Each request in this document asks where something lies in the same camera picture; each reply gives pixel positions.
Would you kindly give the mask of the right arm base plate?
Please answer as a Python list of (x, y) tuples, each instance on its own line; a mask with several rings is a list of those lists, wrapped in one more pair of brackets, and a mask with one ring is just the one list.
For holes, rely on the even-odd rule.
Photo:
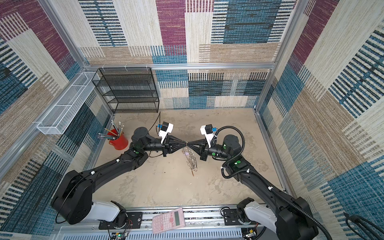
[(262, 226), (258, 222), (242, 222), (239, 219), (236, 209), (230, 209), (229, 207), (223, 207), (220, 209), (220, 214), (224, 219), (225, 226)]

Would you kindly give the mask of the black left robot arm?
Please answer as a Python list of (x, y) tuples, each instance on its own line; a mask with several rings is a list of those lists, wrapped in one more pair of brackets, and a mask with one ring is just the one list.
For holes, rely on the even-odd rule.
[(70, 225), (84, 220), (113, 222), (122, 228), (127, 220), (126, 209), (115, 201), (97, 203), (93, 193), (118, 176), (141, 167), (150, 152), (161, 151), (164, 156), (174, 153), (188, 143), (167, 131), (160, 131), (154, 138), (145, 127), (137, 128), (127, 151), (114, 160), (91, 170), (68, 172), (60, 183), (51, 201), (51, 206)]

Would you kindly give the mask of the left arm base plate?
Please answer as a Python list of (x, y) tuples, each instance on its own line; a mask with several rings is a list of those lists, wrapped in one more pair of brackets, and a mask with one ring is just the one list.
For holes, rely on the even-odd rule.
[(139, 229), (142, 224), (143, 212), (125, 212), (112, 222), (100, 221), (99, 230), (131, 230)]

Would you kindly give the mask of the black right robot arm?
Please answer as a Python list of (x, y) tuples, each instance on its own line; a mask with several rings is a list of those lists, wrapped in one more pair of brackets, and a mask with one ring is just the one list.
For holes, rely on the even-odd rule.
[(242, 155), (245, 145), (237, 136), (227, 135), (222, 144), (206, 139), (187, 143), (201, 160), (212, 157), (223, 161), (222, 176), (234, 178), (251, 189), (266, 206), (247, 198), (237, 205), (239, 220), (257, 222), (276, 233), (280, 240), (312, 240), (320, 223), (303, 198), (294, 198), (270, 183)]

